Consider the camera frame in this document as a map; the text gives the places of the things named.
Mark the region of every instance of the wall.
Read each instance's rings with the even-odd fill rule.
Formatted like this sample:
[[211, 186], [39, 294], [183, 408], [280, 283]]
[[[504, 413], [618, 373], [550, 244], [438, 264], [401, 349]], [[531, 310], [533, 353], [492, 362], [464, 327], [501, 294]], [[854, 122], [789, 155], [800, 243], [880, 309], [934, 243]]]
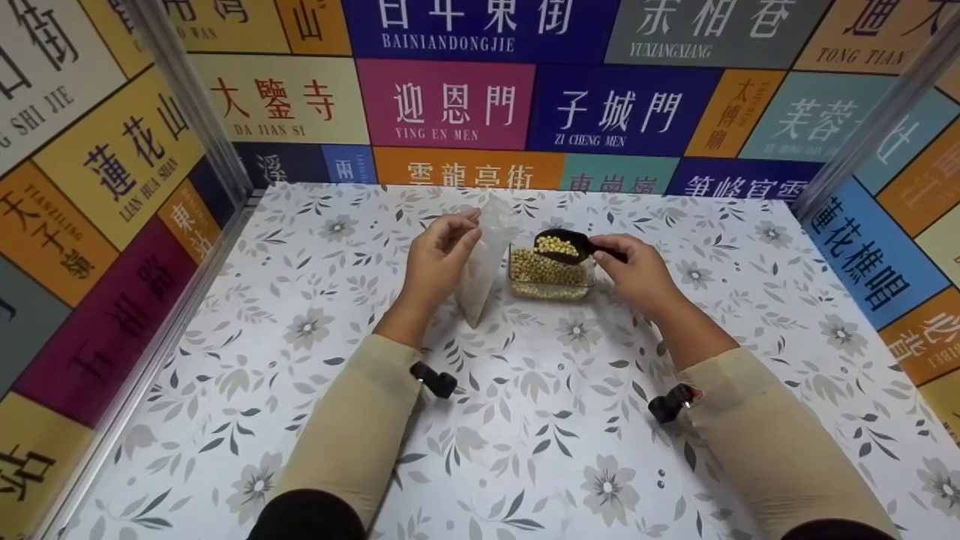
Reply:
[[804, 225], [960, 444], [958, 114], [960, 61]]
[[0, 4], [0, 539], [34, 532], [233, 212], [127, 25]]
[[255, 184], [788, 201], [956, 9], [926, 0], [210, 4], [165, 2]]

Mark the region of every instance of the plastic scoop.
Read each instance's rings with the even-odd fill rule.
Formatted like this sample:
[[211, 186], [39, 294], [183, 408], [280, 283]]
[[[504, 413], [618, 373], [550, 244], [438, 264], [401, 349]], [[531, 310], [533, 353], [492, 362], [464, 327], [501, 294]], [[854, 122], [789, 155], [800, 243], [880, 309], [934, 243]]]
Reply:
[[627, 256], [614, 250], [607, 248], [602, 248], [593, 242], [590, 241], [589, 237], [583, 233], [577, 233], [576, 231], [570, 231], [568, 229], [547, 229], [542, 233], [538, 233], [537, 237], [534, 238], [534, 245], [538, 244], [538, 240], [546, 237], [558, 238], [563, 242], [569, 242], [574, 249], [577, 250], [577, 255], [569, 255], [566, 253], [559, 252], [547, 252], [547, 251], [538, 251], [538, 255], [542, 255], [546, 258], [556, 260], [562, 264], [580, 264], [581, 262], [587, 260], [588, 257], [593, 255], [598, 251], [610, 254], [611, 257], [619, 260], [620, 262], [627, 262]]

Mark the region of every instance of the gray sign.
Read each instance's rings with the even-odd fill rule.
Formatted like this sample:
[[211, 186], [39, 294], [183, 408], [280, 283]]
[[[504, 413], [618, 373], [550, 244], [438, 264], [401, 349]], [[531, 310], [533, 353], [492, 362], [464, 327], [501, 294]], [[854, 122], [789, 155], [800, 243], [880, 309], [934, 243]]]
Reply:
[[0, 396], [69, 313], [67, 306], [0, 257]]
[[786, 69], [830, 0], [623, 0], [606, 63]]

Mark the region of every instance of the white floral tablecloth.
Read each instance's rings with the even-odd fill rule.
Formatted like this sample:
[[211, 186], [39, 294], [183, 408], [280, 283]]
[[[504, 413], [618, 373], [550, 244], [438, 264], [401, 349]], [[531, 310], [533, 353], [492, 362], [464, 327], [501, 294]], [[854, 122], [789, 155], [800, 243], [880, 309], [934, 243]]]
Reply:
[[[905, 538], [957, 537], [960, 452], [783, 204], [500, 195], [530, 231], [657, 245], [684, 292], [819, 416]], [[244, 538], [313, 404], [395, 297], [411, 238], [487, 197], [271, 188], [67, 536]], [[604, 281], [579, 305], [502, 285], [477, 330], [452, 303], [436, 318], [428, 362], [460, 388], [411, 424], [372, 538], [753, 537], [707, 448], [646, 410], [674, 384], [657, 333]]]

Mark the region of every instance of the person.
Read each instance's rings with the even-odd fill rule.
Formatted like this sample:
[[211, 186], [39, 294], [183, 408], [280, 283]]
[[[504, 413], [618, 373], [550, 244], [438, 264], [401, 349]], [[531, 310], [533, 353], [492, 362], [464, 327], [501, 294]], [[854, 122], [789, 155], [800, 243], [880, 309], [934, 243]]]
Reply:
[[[250, 540], [366, 538], [420, 383], [410, 367], [431, 317], [480, 237], [479, 210], [444, 215], [410, 247], [393, 305], [330, 384], [307, 422]], [[702, 397], [685, 414], [772, 540], [891, 540], [898, 532], [817, 419], [755, 356], [674, 284], [653, 247], [595, 236], [615, 290], [655, 323], [680, 380]]]

